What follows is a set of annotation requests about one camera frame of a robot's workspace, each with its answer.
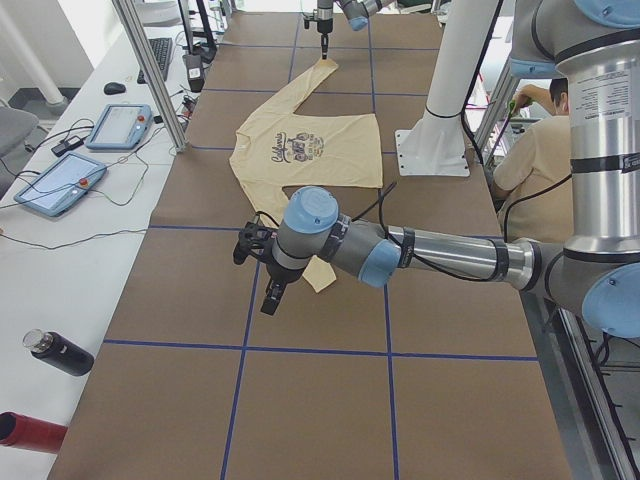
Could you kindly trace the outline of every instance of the t-shirt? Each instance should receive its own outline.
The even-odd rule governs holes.
[[[513,190],[498,212],[504,224],[507,207],[519,198],[544,190],[571,172],[571,126],[568,116],[533,124],[496,168],[494,183]],[[564,243],[573,235],[571,180],[539,197],[515,205],[509,213],[508,240],[531,238]]]
[[[278,221],[289,202],[283,187],[382,186],[380,132],[374,114],[294,113],[337,68],[333,60],[318,61],[254,111],[236,132],[231,168],[253,208]],[[319,292],[336,277],[329,264],[314,257],[304,278]]]

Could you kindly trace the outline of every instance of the black thermos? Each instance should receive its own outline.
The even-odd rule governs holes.
[[[34,329],[22,339],[31,355],[60,370],[79,377],[93,366],[93,355],[56,332]]]

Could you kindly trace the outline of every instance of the blue and white device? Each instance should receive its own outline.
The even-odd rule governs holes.
[[[90,150],[131,150],[142,140],[151,120],[149,105],[107,105],[84,144]]]
[[[13,199],[43,215],[57,217],[80,200],[106,170],[104,163],[68,152]]]

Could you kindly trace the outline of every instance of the black mouse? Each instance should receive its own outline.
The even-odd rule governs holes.
[[[109,82],[104,86],[104,93],[106,95],[115,95],[116,93],[124,93],[127,91],[127,87],[118,82]]]

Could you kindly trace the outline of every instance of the black keyboard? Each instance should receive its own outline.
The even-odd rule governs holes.
[[[151,50],[153,55],[158,61],[158,66],[162,72],[163,80],[167,79],[169,75],[169,64],[171,63],[171,47],[173,46],[173,40],[171,38],[150,38]],[[138,83],[147,83],[144,79],[144,72],[140,70],[138,73]]]

